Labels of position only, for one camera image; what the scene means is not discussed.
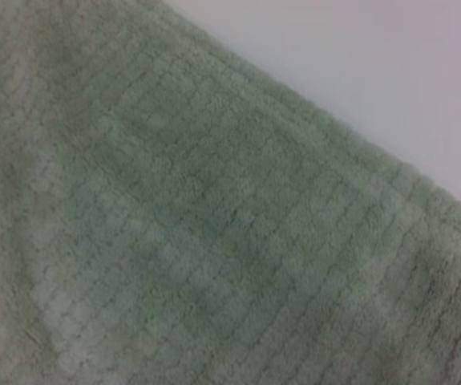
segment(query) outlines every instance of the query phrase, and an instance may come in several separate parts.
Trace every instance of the light green towel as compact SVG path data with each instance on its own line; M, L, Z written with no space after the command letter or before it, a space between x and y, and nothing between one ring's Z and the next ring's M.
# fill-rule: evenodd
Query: light green towel
M461 204L153 0L0 0L0 384L461 384Z

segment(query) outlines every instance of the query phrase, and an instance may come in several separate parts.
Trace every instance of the plush fabric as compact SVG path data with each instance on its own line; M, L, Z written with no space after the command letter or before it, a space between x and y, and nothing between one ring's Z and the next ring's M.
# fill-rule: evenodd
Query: plush fabric
M0 384L461 384L461 204L160 2L0 0Z

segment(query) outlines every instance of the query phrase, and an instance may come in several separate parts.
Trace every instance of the grid pattern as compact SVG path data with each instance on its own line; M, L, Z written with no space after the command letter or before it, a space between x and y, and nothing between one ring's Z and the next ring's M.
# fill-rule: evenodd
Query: grid pattern
M0 384L461 384L461 204L159 2L0 1Z

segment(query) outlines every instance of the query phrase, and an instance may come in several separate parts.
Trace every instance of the white surface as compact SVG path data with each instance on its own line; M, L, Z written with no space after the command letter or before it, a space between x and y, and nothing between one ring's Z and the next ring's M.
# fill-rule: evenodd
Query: white surface
M461 200L461 1L167 1Z

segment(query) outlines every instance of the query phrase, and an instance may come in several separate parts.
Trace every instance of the microfiber towel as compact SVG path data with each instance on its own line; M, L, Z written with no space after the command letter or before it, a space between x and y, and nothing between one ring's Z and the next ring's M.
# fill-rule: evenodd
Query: microfiber towel
M154 0L0 0L0 384L461 385L461 203Z

